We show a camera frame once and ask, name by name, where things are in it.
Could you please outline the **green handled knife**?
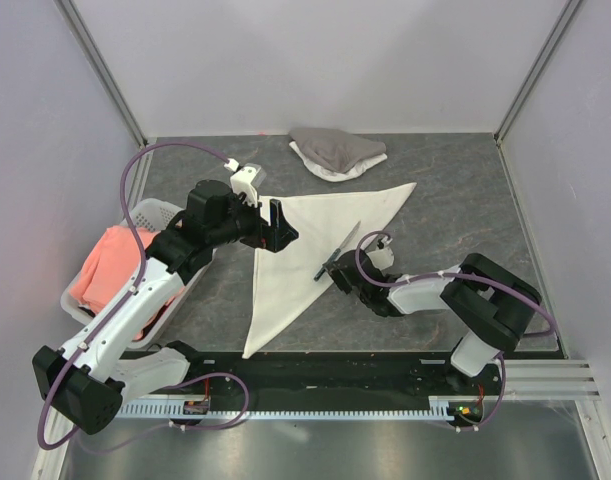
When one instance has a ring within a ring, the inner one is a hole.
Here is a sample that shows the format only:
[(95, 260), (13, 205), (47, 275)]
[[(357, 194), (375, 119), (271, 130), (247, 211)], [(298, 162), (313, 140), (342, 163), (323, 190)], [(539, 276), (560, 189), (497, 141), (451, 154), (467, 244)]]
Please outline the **green handled knife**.
[(343, 249), (349, 244), (349, 242), (354, 238), (357, 234), (359, 228), (361, 226), (361, 221), (358, 221), (350, 230), (350, 232), (346, 235), (346, 237), (341, 241), (341, 243), (336, 247), (336, 249), (329, 255), (329, 257), (322, 263), (319, 270), (313, 277), (314, 282), (318, 282), (323, 274), (326, 272), (326, 267), (334, 262), (341, 254)]

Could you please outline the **white cloth napkin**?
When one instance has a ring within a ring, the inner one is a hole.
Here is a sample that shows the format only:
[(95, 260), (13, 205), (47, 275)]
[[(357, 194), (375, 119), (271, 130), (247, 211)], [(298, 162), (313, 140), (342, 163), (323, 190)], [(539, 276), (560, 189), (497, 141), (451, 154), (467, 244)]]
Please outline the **white cloth napkin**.
[(254, 254), (252, 317), (242, 357), (249, 359), (291, 325), (332, 285), (315, 274), (357, 228), (350, 246), (369, 232), (383, 230), (416, 187), (282, 197), (283, 213), (299, 238), (284, 250)]

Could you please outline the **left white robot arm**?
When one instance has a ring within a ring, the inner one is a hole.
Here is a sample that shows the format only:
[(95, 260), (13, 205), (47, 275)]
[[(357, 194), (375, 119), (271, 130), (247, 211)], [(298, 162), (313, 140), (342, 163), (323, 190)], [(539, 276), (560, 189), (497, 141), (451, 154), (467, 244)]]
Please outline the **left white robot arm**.
[(255, 195), (252, 187), (233, 190), (216, 180), (196, 184), (185, 209), (139, 248), (137, 270), (93, 321), (59, 349), (36, 352), (32, 367), (45, 408), (93, 435), (133, 398), (172, 385), (183, 393), (201, 388), (203, 367), (176, 347), (139, 360), (121, 357), (145, 323), (212, 261), (216, 248), (241, 242), (276, 253), (298, 239), (280, 200), (263, 204)]

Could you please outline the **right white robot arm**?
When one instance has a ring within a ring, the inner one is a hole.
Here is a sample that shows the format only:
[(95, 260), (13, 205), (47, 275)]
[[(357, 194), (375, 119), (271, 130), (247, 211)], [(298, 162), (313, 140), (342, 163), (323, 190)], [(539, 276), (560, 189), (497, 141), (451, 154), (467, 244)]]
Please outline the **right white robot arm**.
[(512, 352), (542, 297), (529, 283), (482, 254), (431, 274), (391, 275), (377, 268), (375, 252), (349, 251), (325, 270), (346, 294), (355, 294), (380, 317), (401, 317), (425, 310), (450, 310), (468, 328), (443, 368), (452, 392), (468, 392), (484, 367), (498, 355)]

